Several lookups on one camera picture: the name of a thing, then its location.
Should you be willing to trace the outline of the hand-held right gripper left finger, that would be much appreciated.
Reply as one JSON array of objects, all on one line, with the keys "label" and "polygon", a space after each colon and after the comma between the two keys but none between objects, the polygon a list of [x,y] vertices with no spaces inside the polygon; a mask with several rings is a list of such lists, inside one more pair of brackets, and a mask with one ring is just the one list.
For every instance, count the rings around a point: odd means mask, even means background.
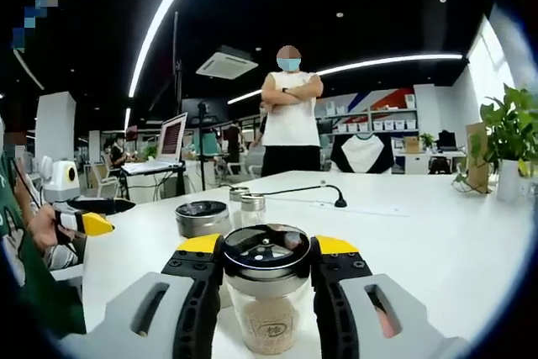
[{"label": "hand-held right gripper left finger", "polygon": [[65,358],[209,358],[220,311],[219,234],[184,241],[161,272],[149,272],[106,306],[85,335],[58,343]]}]

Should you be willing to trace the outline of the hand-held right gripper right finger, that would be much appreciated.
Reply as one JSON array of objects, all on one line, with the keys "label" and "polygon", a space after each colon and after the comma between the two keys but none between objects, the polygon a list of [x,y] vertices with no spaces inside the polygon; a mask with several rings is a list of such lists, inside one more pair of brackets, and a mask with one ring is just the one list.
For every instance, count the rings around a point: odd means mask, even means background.
[{"label": "hand-held right gripper right finger", "polygon": [[468,343],[443,336],[426,307],[386,274],[374,274],[344,240],[311,239],[314,312],[324,358],[462,358]]}]

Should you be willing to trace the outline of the person's left hand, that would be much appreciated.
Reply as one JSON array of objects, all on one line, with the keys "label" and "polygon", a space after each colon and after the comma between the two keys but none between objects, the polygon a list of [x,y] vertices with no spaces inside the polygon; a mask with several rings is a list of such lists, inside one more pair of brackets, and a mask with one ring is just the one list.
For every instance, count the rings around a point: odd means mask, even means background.
[{"label": "person's left hand", "polygon": [[66,229],[56,223],[55,210],[49,204],[45,204],[39,209],[29,221],[27,228],[42,256],[48,249],[63,241],[71,242],[75,238],[81,237],[74,230]]}]

